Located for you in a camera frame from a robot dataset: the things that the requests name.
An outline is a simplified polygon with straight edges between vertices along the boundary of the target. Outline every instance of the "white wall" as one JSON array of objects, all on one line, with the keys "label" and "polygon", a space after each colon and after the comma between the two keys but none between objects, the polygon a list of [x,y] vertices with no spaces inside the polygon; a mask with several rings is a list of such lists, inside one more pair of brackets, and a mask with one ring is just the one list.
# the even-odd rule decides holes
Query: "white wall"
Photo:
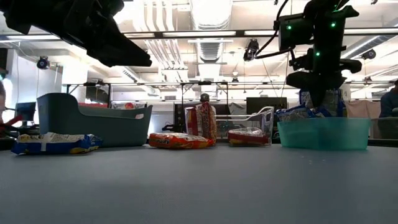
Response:
[{"label": "white wall", "polygon": [[[37,97],[47,93],[61,92],[62,74],[54,70],[40,70],[35,62],[18,56],[15,50],[9,50],[6,76],[12,83],[12,94],[7,95],[6,105],[15,108],[16,103],[34,102]],[[13,111],[3,115],[5,121],[14,117]],[[39,123],[38,113],[35,123]]]}]

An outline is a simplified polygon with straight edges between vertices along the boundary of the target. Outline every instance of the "desk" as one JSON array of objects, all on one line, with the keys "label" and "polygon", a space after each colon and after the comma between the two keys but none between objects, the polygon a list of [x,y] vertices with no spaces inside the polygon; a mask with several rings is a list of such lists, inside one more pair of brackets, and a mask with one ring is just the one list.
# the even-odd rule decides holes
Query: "desk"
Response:
[{"label": "desk", "polygon": [[0,223],[395,223],[398,149],[0,152]]}]

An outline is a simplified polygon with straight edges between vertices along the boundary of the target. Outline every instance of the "teal plastic bin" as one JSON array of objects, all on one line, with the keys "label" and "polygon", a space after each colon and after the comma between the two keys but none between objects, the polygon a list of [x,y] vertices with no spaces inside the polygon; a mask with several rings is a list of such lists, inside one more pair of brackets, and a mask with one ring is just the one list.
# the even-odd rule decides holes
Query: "teal plastic bin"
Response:
[{"label": "teal plastic bin", "polygon": [[370,119],[311,118],[278,122],[283,147],[317,150],[365,150]]}]

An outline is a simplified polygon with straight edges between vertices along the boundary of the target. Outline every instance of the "ceiling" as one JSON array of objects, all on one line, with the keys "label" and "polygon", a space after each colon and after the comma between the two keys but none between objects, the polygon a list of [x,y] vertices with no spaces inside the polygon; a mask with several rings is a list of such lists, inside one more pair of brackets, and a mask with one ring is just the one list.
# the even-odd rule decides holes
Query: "ceiling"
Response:
[{"label": "ceiling", "polygon": [[[192,30],[192,22],[189,0],[171,0],[173,4],[173,24],[176,30]],[[303,11],[304,6],[308,1],[305,0],[290,0],[282,11],[282,15],[295,14]],[[131,2],[125,2],[124,10],[133,11],[129,5]],[[379,0],[377,4],[371,5],[368,0],[351,0],[350,3],[360,13],[359,17],[349,18],[346,21],[347,28],[355,27],[383,27],[389,21],[396,19],[396,11],[398,10],[398,1],[383,1]],[[274,5],[274,0],[235,0],[233,1],[232,15],[229,22],[229,29],[272,29],[273,21],[276,17],[277,11],[282,4],[279,0],[278,5]],[[209,9],[208,13],[216,12],[217,9]],[[132,20],[125,18],[119,23],[119,28],[122,32],[136,32],[132,24]],[[41,33],[42,31],[33,27],[31,34]],[[0,34],[14,34],[13,30],[6,27],[4,18],[0,18]],[[361,41],[364,37],[345,36],[343,44],[348,47]],[[260,45],[264,44],[268,38],[259,38]],[[264,60],[253,60],[251,62],[244,62],[243,53],[246,45],[249,42],[247,38],[234,38],[233,42],[225,43],[224,51],[218,62],[222,63],[220,70],[220,79],[227,81],[231,80],[232,72],[238,72],[241,82],[254,81],[284,81],[287,74],[293,70],[287,66],[287,55],[279,55],[276,57],[266,58]],[[138,46],[147,49],[143,40],[134,40]],[[89,77],[90,78],[104,78],[109,82],[125,82],[128,81],[126,77],[115,68],[108,68],[99,63],[99,61],[92,59],[85,55],[85,51],[78,47],[69,45],[67,43],[58,42],[21,42],[19,47],[16,44],[3,44],[3,47],[16,48],[19,47],[30,56],[40,56],[46,50],[53,49],[67,49],[70,53],[65,55],[50,56],[50,61],[57,63],[65,63],[68,57],[79,58],[83,63],[90,64]],[[194,79],[199,76],[198,73],[198,57],[195,44],[189,44],[187,39],[178,39],[178,47],[180,49],[181,57],[188,68],[188,77]],[[308,46],[298,46],[295,51],[302,55],[308,49]],[[351,80],[363,80],[365,75],[376,73],[377,71],[397,65],[396,58],[398,54],[398,39],[392,38],[389,41],[373,48],[377,56],[375,59],[366,60],[363,63],[363,69],[357,74],[350,75]],[[264,52],[278,51],[278,40],[274,40],[264,50]],[[153,64],[151,67],[131,67],[142,80],[147,82],[159,81],[159,63],[152,57]],[[392,80],[398,78],[398,73],[387,73],[380,77],[375,77],[373,80]]]}]

